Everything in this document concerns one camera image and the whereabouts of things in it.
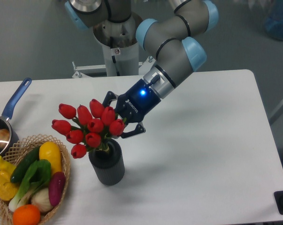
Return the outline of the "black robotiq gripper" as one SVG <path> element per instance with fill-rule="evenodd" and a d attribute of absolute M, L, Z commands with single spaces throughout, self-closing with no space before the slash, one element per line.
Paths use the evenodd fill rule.
<path fill-rule="evenodd" d="M 107 107 L 114 101 L 117 101 L 115 112 L 121 118 L 126 118 L 126 123 L 138 123 L 134 130 L 121 134 L 121 138 L 126 139 L 146 132 L 142 121 L 145 115 L 161 102 L 161 99 L 147 87 L 144 80 L 140 79 L 120 96 L 108 91 L 102 105 Z"/>

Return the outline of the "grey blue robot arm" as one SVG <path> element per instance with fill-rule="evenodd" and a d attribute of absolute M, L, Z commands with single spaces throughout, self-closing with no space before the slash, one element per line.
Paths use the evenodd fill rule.
<path fill-rule="evenodd" d="M 164 22 L 141 19 L 129 0 L 68 0 L 65 8 L 80 29 L 93 29 L 102 46 L 107 76 L 136 75 L 139 48 L 153 57 L 150 70 L 127 92 L 108 92 L 104 106 L 116 102 L 115 112 L 136 124 L 128 138 L 145 132 L 142 121 L 162 99 L 197 71 L 207 55 L 194 39 L 216 26 L 219 13 L 209 0 L 172 0 L 174 16 Z"/>

